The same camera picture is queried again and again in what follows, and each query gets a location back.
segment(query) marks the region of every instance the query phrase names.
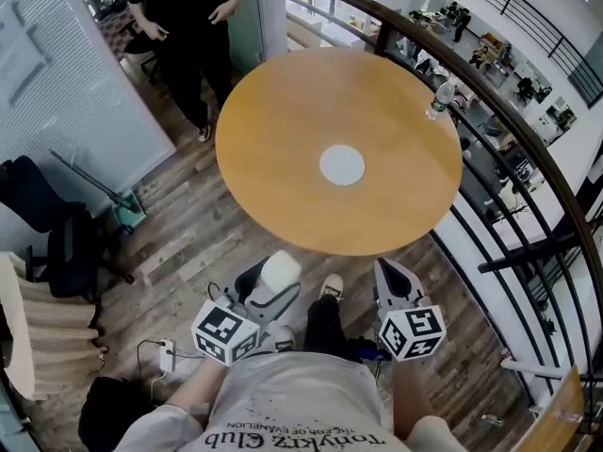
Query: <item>black pants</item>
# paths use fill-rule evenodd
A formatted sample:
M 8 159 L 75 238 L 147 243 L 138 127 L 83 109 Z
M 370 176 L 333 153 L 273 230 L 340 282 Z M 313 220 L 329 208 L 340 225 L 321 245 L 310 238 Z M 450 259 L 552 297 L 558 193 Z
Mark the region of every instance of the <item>black pants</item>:
M 323 296 L 308 310 L 303 351 L 334 355 L 344 360 L 362 363 L 343 334 L 339 318 L 339 303 L 334 296 Z
M 463 36 L 463 32 L 465 29 L 466 29 L 466 27 L 460 26 L 460 25 L 456 27 L 456 32 L 454 32 L 454 41 L 455 42 L 458 43 L 459 41 L 461 41 L 461 37 Z
M 469 60 L 470 64 L 475 64 L 476 69 L 479 69 L 481 67 L 482 61 L 479 60 L 476 56 L 471 57 L 471 60 Z
M 201 99 L 202 74 L 216 92 L 220 109 L 233 90 L 228 24 L 207 23 L 201 31 L 173 31 L 157 43 L 155 52 L 173 100 L 196 127 L 205 127 L 207 103 Z

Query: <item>person's foot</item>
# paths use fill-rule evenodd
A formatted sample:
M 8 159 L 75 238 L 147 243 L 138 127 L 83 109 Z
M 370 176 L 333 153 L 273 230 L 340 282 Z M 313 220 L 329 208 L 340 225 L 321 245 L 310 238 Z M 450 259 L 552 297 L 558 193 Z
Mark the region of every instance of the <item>person's foot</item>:
M 272 338 L 274 338 L 274 349 L 277 353 L 295 351 L 295 333 L 290 327 L 279 327 Z
M 325 295 L 332 295 L 337 301 L 341 301 L 343 299 L 343 278 L 336 274 L 328 276 L 320 287 L 318 298 L 321 299 Z
M 201 129 L 197 129 L 197 137 L 199 142 L 207 142 L 211 138 L 212 122 L 211 122 L 211 107 L 207 106 L 207 124 Z

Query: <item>plastic water bottle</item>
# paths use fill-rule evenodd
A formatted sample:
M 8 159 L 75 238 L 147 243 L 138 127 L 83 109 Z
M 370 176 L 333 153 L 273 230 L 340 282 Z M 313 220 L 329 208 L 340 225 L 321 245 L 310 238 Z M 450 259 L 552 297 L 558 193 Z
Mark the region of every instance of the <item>plastic water bottle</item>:
M 432 103 L 427 108 L 427 117 L 429 119 L 436 121 L 444 114 L 448 104 L 450 104 L 454 97 L 455 90 L 456 86 L 450 81 L 440 86 L 440 89 L 435 92 Z

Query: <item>office chair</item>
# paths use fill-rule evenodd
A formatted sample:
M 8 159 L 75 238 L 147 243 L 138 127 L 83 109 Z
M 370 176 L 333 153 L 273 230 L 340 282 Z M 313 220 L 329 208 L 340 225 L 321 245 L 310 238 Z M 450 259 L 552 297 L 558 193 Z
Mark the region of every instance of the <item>office chair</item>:
M 514 92 L 514 94 L 521 99 L 524 103 L 530 101 L 534 97 L 535 89 L 532 81 L 525 77 L 519 81 L 517 84 L 518 92 Z
M 134 282 L 131 275 L 103 257 L 117 234 L 102 232 L 84 203 L 63 201 L 29 157 L 0 166 L 0 202 L 33 230 L 49 233 L 46 257 L 34 257 L 32 247 L 28 247 L 26 278 L 33 282 L 34 268 L 46 266 L 39 280 L 48 281 L 54 297 L 81 296 L 96 302 L 99 267 L 126 283 Z
M 149 52 L 154 52 L 155 44 L 153 43 L 153 41 L 149 39 L 149 36 L 144 32 L 137 32 L 135 25 L 136 21 L 133 20 L 129 24 L 125 25 L 122 29 L 120 29 L 120 34 L 128 32 L 133 37 L 133 39 L 129 41 L 125 46 L 125 53 L 132 54 L 133 56 L 139 56 L 142 54 L 147 54 Z M 155 63 L 155 65 L 151 70 L 149 70 L 147 68 L 147 65 L 152 64 L 153 62 Z M 149 84 L 154 86 L 157 83 L 155 76 L 159 71 L 159 57 L 156 54 L 153 54 L 140 64 L 140 68 L 142 69 L 142 72 L 147 77 L 149 77 Z

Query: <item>black bag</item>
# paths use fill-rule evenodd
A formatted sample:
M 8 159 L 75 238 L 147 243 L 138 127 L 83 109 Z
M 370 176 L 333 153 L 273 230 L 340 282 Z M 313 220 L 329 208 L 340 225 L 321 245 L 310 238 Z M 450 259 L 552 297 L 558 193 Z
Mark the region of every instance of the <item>black bag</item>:
M 77 433 L 90 452 L 111 452 L 130 426 L 153 410 L 141 386 L 100 377 L 88 391 Z

